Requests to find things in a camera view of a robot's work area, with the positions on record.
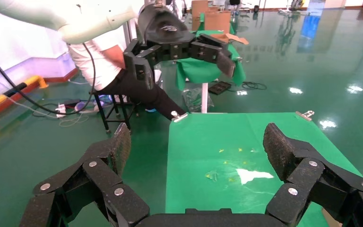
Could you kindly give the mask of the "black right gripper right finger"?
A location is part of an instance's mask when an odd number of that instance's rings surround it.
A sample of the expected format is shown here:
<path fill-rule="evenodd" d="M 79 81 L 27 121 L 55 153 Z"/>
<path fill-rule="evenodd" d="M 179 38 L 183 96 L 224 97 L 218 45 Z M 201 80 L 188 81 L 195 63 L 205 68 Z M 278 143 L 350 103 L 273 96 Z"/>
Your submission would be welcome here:
<path fill-rule="evenodd" d="M 265 213 L 288 227 L 298 225 L 311 203 L 345 227 L 363 227 L 363 177 L 327 161 L 310 143 L 292 139 L 269 123 L 263 147 L 283 182 Z"/>

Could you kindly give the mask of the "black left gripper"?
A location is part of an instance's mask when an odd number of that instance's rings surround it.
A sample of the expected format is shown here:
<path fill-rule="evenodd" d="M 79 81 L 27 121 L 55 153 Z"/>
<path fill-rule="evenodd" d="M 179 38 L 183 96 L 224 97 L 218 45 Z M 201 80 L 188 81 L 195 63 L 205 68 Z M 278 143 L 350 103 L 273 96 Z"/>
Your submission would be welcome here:
<path fill-rule="evenodd" d="M 193 58 L 216 64 L 232 78 L 236 67 L 228 44 L 207 34 L 189 31 L 167 7 L 144 6 L 138 15 L 139 39 L 132 39 L 123 52 L 126 69 L 148 89 L 154 88 L 154 66 L 170 60 L 170 48 L 179 47 L 174 61 Z"/>

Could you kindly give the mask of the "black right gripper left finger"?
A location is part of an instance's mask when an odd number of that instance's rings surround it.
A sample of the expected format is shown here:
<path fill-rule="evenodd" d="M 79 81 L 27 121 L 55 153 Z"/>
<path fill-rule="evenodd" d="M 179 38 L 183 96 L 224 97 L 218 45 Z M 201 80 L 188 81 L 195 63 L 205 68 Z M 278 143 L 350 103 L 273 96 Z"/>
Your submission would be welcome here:
<path fill-rule="evenodd" d="M 121 178 L 130 147 L 122 123 L 111 138 L 93 143 L 76 163 L 34 187 L 20 226 L 66 227 L 92 203 L 111 226 L 136 226 L 150 208 Z"/>

